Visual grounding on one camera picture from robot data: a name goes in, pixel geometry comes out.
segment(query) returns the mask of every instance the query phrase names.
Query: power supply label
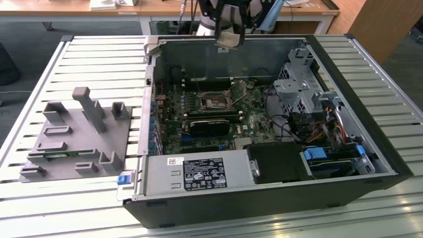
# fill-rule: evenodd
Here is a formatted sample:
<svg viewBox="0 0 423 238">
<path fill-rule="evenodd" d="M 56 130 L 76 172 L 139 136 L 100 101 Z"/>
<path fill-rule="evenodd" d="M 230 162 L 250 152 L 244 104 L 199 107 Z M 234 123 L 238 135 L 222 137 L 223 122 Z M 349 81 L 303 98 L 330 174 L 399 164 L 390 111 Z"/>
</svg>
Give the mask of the power supply label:
<svg viewBox="0 0 423 238">
<path fill-rule="evenodd" d="M 227 187 L 223 158 L 184 161 L 184 189 L 198 191 Z"/>
</svg>

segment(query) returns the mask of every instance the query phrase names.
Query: green circuit board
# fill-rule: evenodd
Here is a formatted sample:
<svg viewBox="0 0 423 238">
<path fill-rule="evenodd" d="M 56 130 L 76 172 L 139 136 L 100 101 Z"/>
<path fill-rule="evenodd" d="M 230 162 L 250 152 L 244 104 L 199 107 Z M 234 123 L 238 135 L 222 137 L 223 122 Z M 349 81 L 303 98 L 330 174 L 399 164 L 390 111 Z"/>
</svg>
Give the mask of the green circuit board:
<svg viewBox="0 0 423 238">
<path fill-rule="evenodd" d="M 264 86 L 254 86 L 244 80 L 235 81 L 226 92 L 186 92 L 183 87 L 172 85 L 160 111 L 162 128 L 164 128 L 163 154 L 202 152 L 200 148 L 211 147 L 216 151 L 235 150 L 236 138 L 248 138 L 251 143 L 275 141 L 275 131 L 263 108 L 263 90 Z M 231 105 L 227 105 L 227 108 L 223 108 L 223 98 Z M 242 118 L 240 123 L 230 124 L 228 134 L 224 136 L 194 138 L 188 130 L 192 120 L 186 119 L 184 115 L 187 112 L 195 114 L 204 111 L 235 111 Z"/>
</svg>

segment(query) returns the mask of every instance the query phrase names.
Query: motherboard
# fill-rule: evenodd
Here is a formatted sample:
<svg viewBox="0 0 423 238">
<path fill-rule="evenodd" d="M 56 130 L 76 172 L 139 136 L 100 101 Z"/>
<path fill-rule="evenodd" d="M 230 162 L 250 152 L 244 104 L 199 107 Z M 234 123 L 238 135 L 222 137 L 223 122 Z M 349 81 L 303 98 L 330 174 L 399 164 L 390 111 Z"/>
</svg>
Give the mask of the motherboard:
<svg viewBox="0 0 423 238">
<path fill-rule="evenodd" d="M 275 141 L 264 110 L 267 87 L 254 79 L 230 78 L 158 84 L 163 154 L 236 150 Z"/>
</svg>

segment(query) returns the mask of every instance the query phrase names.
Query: blue release tab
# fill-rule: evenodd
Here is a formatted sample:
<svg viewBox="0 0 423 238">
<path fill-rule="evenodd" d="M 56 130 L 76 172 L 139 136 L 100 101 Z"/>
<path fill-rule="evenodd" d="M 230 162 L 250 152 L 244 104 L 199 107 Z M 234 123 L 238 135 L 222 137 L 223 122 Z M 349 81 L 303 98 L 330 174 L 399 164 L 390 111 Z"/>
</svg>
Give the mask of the blue release tab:
<svg viewBox="0 0 423 238">
<path fill-rule="evenodd" d="M 305 156 L 307 160 L 326 159 L 327 155 L 322 147 L 309 148 L 305 151 Z"/>
<path fill-rule="evenodd" d="M 365 148 L 363 148 L 362 145 L 358 145 L 358 146 L 357 146 L 357 150 L 358 150 L 358 152 L 359 152 L 361 155 L 365 155 L 365 154 L 366 154 L 366 151 L 365 151 Z"/>
<path fill-rule="evenodd" d="M 311 153 L 307 150 L 303 152 L 303 154 L 305 154 L 306 160 L 311 160 Z"/>
<path fill-rule="evenodd" d="M 131 184 L 131 175 L 119 175 L 118 185 Z"/>
</svg>

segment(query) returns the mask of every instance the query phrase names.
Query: aluminum slotted table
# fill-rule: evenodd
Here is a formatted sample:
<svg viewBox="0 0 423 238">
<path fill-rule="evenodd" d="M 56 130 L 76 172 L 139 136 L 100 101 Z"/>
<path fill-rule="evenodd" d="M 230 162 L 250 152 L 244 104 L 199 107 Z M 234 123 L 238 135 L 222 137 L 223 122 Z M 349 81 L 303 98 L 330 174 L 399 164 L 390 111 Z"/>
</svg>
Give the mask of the aluminum slotted table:
<svg viewBox="0 0 423 238">
<path fill-rule="evenodd" d="M 138 165 L 144 81 L 144 36 L 64 37 L 0 149 L 2 237 L 393 237 L 423 232 L 423 116 L 355 39 L 317 36 L 415 177 L 370 193 L 346 207 L 148 230 L 122 207 L 116 177 L 20 183 L 46 120 L 48 101 L 67 108 L 74 87 L 91 88 L 102 106 L 134 106 L 126 170 Z M 321 72 L 330 89 L 325 72 Z"/>
</svg>

